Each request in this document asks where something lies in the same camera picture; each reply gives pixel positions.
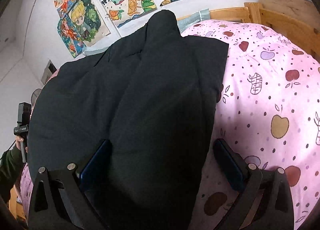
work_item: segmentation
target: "black garment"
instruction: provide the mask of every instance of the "black garment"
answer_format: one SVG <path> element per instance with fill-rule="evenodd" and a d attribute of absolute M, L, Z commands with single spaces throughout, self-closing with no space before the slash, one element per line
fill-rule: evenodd
<path fill-rule="evenodd" d="M 187 229 L 227 53 L 222 41 L 181 37 L 162 10 L 105 53 L 65 63 L 30 121 L 33 181 L 109 139 L 108 182 L 87 196 L 111 229 Z"/>

